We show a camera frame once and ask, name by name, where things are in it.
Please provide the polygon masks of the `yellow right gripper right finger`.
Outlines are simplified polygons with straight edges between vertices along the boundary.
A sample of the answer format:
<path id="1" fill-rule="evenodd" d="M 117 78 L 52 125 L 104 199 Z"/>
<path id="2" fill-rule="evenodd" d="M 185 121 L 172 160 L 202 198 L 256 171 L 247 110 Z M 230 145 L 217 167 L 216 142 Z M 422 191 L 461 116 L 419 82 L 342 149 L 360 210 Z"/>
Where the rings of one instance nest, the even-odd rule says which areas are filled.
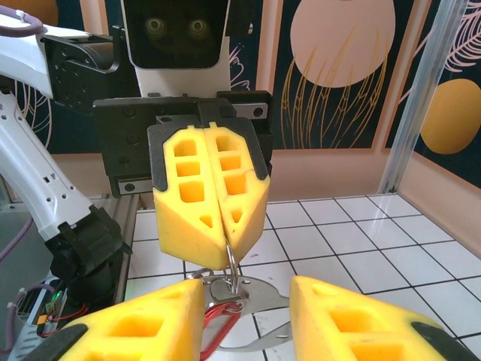
<path id="1" fill-rule="evenodd" d="M 306 276 L 294 276 L 289 312 L 295 361 L 477 361 L 422 314 Z"/>

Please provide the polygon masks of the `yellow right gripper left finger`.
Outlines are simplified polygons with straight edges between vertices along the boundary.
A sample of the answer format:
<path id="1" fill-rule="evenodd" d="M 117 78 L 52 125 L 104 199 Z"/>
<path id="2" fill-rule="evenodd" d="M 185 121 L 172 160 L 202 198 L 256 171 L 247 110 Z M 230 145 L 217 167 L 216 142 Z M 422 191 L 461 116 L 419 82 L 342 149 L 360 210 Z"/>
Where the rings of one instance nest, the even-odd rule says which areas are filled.
<path id="1" fill-rule="evenodd" d="M 187 279 L 80 317 L 32 351 L 32 361 L 200 361 L 204 286 Z"/>

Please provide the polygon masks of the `beige perforated strap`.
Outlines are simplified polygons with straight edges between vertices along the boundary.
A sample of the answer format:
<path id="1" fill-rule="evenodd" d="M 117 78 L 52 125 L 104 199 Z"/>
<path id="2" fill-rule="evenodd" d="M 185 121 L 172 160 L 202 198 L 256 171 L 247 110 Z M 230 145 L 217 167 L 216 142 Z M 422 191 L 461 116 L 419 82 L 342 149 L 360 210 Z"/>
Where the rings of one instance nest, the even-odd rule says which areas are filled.
<path id="1" fill-rule="evenodd" d="M 208 268 L 201 268 L 187 277 L 203 281 L 206 309 L 227 304 L 229 311 L 235 306 L 234 313 L 243 317 L 289 307 L 288 297 L 281 295 L 272 284 L 258 278 L 237 277 L 238 292 L 233 293 L 231 291 L 231 275 L 216 275 Z M 229 353 L 247 353 L 276 347 L 291 340 L 291 323 L 286 322 L 249 344 L 237 347 L 220 346 L 219 349 Z"/>

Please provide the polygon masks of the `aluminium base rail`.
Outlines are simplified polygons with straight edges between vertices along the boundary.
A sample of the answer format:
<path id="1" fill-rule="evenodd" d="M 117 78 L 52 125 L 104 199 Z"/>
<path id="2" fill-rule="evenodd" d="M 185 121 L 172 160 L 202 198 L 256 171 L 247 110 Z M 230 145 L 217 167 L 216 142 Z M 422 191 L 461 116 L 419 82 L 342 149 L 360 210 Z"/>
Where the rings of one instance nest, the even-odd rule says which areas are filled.
<path id="1" fill-rule="evenodd" d="M 103 207 L 106 212 L 119 224 L 123 241 L 132 247 L 136 227 L 136 216 L 139 211 L 152 211 L 153 200 L 151 193 L 121 196 L 115 199 L 110 194 L 102 194 L 91 198 L 97 207 Z M 113 277 L 113 291 L 108 304 L 115 305 L 124 300 L 126 293 L 127 277 L 131 256 L 120 251 L 113 257 L 110 265 Z"/>

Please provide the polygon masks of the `aluminium frame post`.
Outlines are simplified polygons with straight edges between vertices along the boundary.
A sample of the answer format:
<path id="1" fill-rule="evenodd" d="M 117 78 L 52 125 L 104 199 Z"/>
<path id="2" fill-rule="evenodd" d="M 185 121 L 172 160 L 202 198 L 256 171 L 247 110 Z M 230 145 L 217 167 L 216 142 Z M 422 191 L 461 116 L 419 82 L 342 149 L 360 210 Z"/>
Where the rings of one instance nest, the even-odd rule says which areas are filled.
<path id="1" fill-rule="evenodd" d="M 407 98 L 380 182 L 379 193 L 396 193 L 401 185 L 468 2 L 469 0 L 440 0 L 432 35 L 429 36 L 420 59 L 412 91 Z"/>

